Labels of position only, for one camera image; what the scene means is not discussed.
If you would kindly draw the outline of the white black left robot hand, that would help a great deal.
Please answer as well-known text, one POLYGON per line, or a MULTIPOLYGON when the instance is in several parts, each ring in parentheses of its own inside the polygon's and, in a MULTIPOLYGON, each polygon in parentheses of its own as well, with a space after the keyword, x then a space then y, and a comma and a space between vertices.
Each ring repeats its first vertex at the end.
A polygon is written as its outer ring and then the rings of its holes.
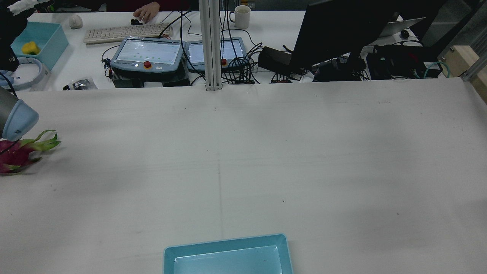
POLYGON ((23 32, 35 5, 43 0, 2 0, 0 4, 0 69, 14 71, 19 66, 11 45, 23 32))

